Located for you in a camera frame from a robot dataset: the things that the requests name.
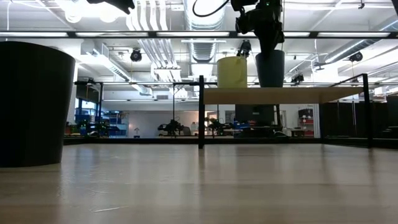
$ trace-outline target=ceiling light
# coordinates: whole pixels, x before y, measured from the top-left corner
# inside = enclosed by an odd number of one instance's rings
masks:
[[[147,37],[147,32],[77,32],[78,37]]]
[[[177,31],[177,32],[158,32],[158,37],[227,37],[229,32],[218,31]]]
[[[181,43],[183,44],[215,44],[215,43],[222,43],[225,44],[226,40],[194,40],[194,39],[190,39],[190,40],[181,40]]]
[[[107,14],[106,12],[103,12],[99,16],[99,19],[101,19],[101,21],[106,22],[106,23],[114,22],[117,18],[118,18],[117,15]]]
[[[139,85],[173,85],[172,82],[132,82],[132,84],[139,84]]]
[[[70,11],[65,11],[65,18],[70,23],[77,23],[81,21],[81,15],[71,13]]]
[[[238,37],[255,37],[253,32],[248,32],[247,34],[238,34]]]
[[[103,101],[109,101],[109,102],[121,102],[121,101],[128,101],[128,100],[103,100]]]
[[[0,37],[68,37],[66,32],[0,32]]]
[[[284,32],[285,37],[308,37],[309,32]]]
[[[387,37],[389,32],[320,32],[318,37]]]
[[[108,82],[108,83],[103,83],[104,85],[129,85],[128,82]]]

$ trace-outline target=security camera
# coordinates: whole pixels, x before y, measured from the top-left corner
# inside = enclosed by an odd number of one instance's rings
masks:
[[[133,62],[139,62],[142,59],[141,50],[140,49],[133,49],[130,55],[130,59]]]

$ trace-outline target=yellow bucket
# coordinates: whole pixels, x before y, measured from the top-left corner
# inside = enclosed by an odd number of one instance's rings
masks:
[[[225,57],[217,61],[218,88],[247,88],[248,62],[244,57]]]

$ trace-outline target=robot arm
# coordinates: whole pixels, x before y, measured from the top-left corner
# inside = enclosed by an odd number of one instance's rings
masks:
[[[280,21],[282,0],[260,0],[255,9],[245,12],[243,6],[255,3],[257,0],[231,0],[234,11],[241,13],[236,18],[235,29],[242,34],[254,31],[260,41],[261,52],[267,54],[285,41]]]

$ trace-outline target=wooden floor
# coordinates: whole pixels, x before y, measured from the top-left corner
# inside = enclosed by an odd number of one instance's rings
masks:
[[[0,169],[0,223],[398,223],[398,152],[316,144],[65,146]]]

